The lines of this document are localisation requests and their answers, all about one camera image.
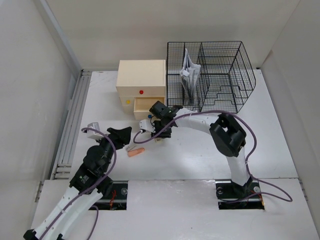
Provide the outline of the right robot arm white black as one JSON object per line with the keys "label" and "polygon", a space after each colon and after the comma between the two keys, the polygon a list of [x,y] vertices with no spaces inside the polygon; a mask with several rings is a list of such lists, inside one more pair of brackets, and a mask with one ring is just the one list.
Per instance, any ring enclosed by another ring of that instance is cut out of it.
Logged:
{"label": "right robot arm white black", "polygon": [[157,118],[155,132],[164,132],[168,138],[171,127],[190,128],[211,135],[216,149],[226,157],[232,183],[232,193],[243,197],[250,191],[251,177],[245,166],[247,133],[230,113],[211,115],[191,111],[180,105],[165,106],[157,101],[149,111]]}

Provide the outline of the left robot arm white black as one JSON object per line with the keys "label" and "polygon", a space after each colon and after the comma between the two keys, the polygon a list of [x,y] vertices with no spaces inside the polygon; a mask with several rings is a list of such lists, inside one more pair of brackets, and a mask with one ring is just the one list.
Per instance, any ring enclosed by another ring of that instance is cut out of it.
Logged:
{"label": "left robot arm white black", "polygon": [[109,173],[115,166],[117,150],[131,141],[131,127],[108,128],[104,134],[93,127],[83,128],[96,133],[96,145],[91,146],[69,186],[48,217],[35,229],[27,230],[25,240],[66,240],[85,213],[96,210],[124,210],[127,206],[128,183],[114,182]]}

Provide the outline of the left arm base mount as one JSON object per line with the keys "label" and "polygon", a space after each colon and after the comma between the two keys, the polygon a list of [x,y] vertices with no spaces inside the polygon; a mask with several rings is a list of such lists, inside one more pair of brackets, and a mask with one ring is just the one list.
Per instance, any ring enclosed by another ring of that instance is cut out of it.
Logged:
{"label": "left arm base mount", "polygon": [[99,210],[124,211],[127,209],[128,181],[114,181],[108,194],[105,194],[94,205]]}

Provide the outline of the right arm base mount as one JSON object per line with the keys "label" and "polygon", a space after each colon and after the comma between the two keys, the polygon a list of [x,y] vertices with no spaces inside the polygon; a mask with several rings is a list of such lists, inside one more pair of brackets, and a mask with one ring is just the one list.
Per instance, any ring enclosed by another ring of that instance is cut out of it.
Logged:
{"label": "right arm base mount", "polygon": [[251,179],[240,186],[230,179],[215,181],[219,210],[264,210],[260,185]]}

